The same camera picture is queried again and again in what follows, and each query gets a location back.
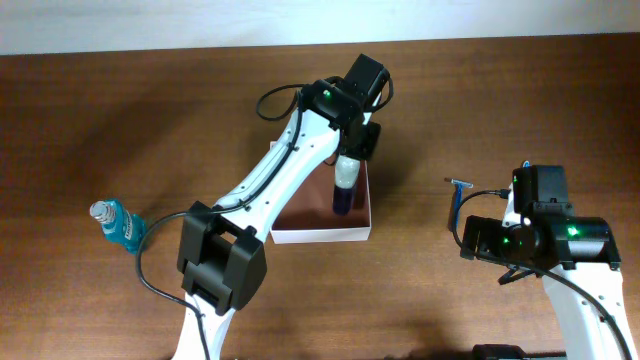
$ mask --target white box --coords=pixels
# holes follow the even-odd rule
[[[363,161],[360,166],[356,198],[353,208],[345,216],[333,212],[334,184],[335,168],[318,165],[273,223],[273,242],[293,244],[369,239],[371,206],[367,163]]]

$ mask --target white background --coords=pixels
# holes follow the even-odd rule
[[[0,0],[0,54],[631,31],[639,0]]]

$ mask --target brown table surface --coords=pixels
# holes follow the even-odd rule
[[[639,44],[602,35],[0,58],[0,353],[170,357],[184,309],[139,284],[133,257],[102,237],[89,205],[116,196],[153,219],[213,203],[284,127],[255,116],[256,99],[343,75],[360,52],[384,63],[396,88],[375,115],[371,238],[269,242],[267,278],[235,316],[224,357],[561,350],[542,282],[498,286],[505,269],[461,259],[445,229],[444,177],[506,187],[524,159],[563,164],[577,214],[612,226],[638,343]],[[465,213],[501,217],[504,205],[482,199]],[[182,295],[180,226],[158,234],[144,268]]]

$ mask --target robotic arm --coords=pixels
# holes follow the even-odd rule
[[[389,97],[378,105],[387,82]],[[372,156],[380,134],[370,116],[392,95],[389,72],[365,55],[344,79],[305,85],[284,132],[247,178],[213,208],[192,205],[177,265],[184,274],[185,300],[199,310],[203,331],[187,308],[173,359],[219,359],[233,314],[251,300],[266,275],[264,242],[278,214],[313,169],[336,152],[336,179],[355,182],[353,163]]]
[[[467,218],[460,256],[507,265],[509,271],[498,280],[501,285],[534,273],[542,276],[562,329],[566,358],[637,359],[622,298],[620,256],[606,221],[574,216],[560,166],[525,162],[513,171],[510,190],[479,192],[464,200],[454,194],[450,228],[458,242],[455,222],[464,202],[481,194],[508,199],[502,221]],[[476,346],[474,353],[482,360],[525,358],[519,348],[509,346]]]

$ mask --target green indicator light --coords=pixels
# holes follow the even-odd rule
[[[576,236],[580,234],[580,231],[578,231],[578,229],[576,229],[575,226],[569,226],[567,228],[567,232],[569,233],[570,236]]]

